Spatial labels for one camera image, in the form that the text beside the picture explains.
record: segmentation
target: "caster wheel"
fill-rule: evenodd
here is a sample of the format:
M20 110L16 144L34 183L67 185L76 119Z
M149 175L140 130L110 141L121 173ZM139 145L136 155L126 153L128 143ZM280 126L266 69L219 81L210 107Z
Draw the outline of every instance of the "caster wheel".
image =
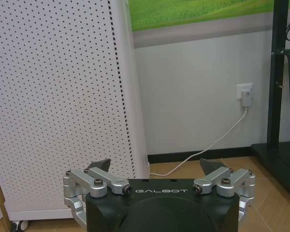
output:
M12 223L11 232L24 232L28 227L28 221L14 221Z
M28 221L20 221L18 224L17 232L23 232L28 228L29 222Z

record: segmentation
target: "white cable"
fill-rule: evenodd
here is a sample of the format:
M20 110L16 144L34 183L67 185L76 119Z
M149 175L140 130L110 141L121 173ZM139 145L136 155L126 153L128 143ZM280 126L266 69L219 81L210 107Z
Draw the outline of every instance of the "white cable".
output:
M185 159L183 162L181 162L179 165L177 165L175 168L173 168L172 170L170 170L167 174L157 174L157 173L150 173L151 175L157 175L157 176L168 176L169 174L171 174L172 172L174 172L177 168L179 168L180 166L182 166L185 162L187 162L189 159L191 159L194 156L200 155L206 151L208 151L210 148L212 148L212 146L214 146L216 143L218 143L220 140L222 140L224 137L226 137L246 116L247 113L247 107L245 107L245 112L243 114L243 116L227 131L227 133L225 133L222 137L220 137L219 139L217 139L216 141L214 141L207 149L189 156L187 159Z

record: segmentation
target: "tiled floor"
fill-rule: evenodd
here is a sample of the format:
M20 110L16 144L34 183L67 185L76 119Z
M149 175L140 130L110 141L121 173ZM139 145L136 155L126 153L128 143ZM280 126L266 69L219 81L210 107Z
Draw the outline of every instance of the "tiled floor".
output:
M240 232L290 232L290 195L254 157L220 159L234 170L251 169L257 176L256 202L239 228ZM151 165L151 172L165 173L178 163ZM204 176L198 161L185 163L168 178ZM72 219L32 221L26 232L85 232ZM4 232L0 223L0 232Z

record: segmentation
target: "white perforated panel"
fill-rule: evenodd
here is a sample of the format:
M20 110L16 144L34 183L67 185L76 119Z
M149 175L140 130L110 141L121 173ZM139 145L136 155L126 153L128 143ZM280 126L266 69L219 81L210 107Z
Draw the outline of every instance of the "white perforated panel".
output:
M0 183L9 211L65 208L62 175L134 177L107 0L0 0Z

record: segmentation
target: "wall outlet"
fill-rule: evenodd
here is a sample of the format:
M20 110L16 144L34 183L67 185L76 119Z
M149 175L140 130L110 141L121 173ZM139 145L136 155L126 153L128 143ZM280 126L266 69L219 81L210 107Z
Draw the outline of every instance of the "wall outlet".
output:
M250 91L252 94L252 83L239 84L236 87L237 87L237 97L236 97L237 100L242 99L242 92L244 91Z

